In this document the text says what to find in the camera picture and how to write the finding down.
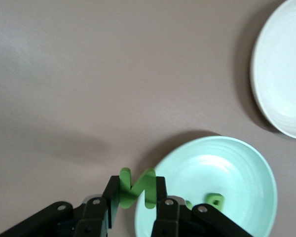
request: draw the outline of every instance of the tabletop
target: tabletop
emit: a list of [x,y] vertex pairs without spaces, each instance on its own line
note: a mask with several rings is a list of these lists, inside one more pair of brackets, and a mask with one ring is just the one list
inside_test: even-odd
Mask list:
[[[277,183],[272,237],[296,237],[296,139],[261,115],[255,40],[282,0],[0,0],[0,233],[74,207],[129,167],[213,134],[255,147]],[[109,236],[133,237],[134,206]]]

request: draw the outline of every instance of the plate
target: plate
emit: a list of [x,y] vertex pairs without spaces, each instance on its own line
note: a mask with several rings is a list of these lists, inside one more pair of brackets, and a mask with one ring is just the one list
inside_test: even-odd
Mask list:
[[[188,142],[166,156],[155,168],[166,179],[167,193],[205,203],[207,194],[224,197],[222,213],[254,237],[267,237],[277,209],[273,173],[263,156],[247,143],[231,137],[210,136]],[[137,237],[150,237],[155,209],[146,209],[143,194],[135,212]]]
[[253,51],[251,84],[265,117],[296,138],[296,0],[280,5],[263,27]]

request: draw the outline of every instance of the plate rim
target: plate rim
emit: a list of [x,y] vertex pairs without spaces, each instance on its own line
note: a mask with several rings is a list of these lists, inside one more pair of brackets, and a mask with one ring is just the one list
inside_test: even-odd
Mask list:
[[285,11],[286,9],[289,9],[288,6],[296,4],[296,0],[286,0],[285,2],[283,2],[282,4],[280,4],[274,11],[273,13],[269,16],[269,18],[267,19],[267,21],[265,22],[265,24],[263,25],[260,33],[258,34],[258,37],[256,39],[256,42],[254,44],[253,50],[252,50],[252,56],[251,56],[251,61],[250,61],[250,84],[251,84],[251,88],[252,88],[252,92],[253,92],[253,96],[254,99],[260,109],[260,111],[262,112],[262,114],[264,115],[264,117],[276,128],[278,129],[280,132],[286,134],[287,136],[290,136],[292,138],[296,139],[296,135],[291,134],[290,132],[284,130],[281,126],[279,126],[274,119],[272,118],[272,116],[269,115],[269,113],[267,112],[267,109],[265,109],[265,106],[263,104],[263,100],[260,98],[260,93],[258,90],[258,80],[255,77],[255,71],[256,71],[256,63],[257,63],[257,52],[259,50],[259,45],[262,44],[261,42],[263,42],[263,38],[264,35],[267,33],[267,31],[270,28],[270,25],[272,24],[272,21],[278,17],[279,14],[281,14],[282,11]]

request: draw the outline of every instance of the green block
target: green block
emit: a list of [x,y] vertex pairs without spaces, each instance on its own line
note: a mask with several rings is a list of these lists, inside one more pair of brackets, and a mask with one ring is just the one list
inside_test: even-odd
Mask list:
[[131,171],[122,168],[119,173],[120,180],[120,207],[127,209],[145,191],[145,206],[152,209],[157,204],[156,173],[154,169],[146,169],[132,186]]
[[186,201],[185,201],[185,204],[186,204],[186,207],[187,207],[189,210],[192,210],[192,209],[193,209],[193,204],[192,204],[189,200],[186,200]]
[[219,211],[222,211],[224,197],[221,194],[208,194],[206,196],[206,203],[212,205]]

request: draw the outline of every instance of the light green plate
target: light green plate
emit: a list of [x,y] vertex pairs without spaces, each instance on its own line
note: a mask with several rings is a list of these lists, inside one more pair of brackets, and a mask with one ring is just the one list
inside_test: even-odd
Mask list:
[[[277,209],[277,189],[271,168],[247,143],[223,136],[188,142],[166,156],[155,168],[166,178],[168,195],[193,206],[210,193],[224,197],[222,213],[254,237],[267,237]],[[150,237],[155,209],[139,197],[135,214],[137,237]]]

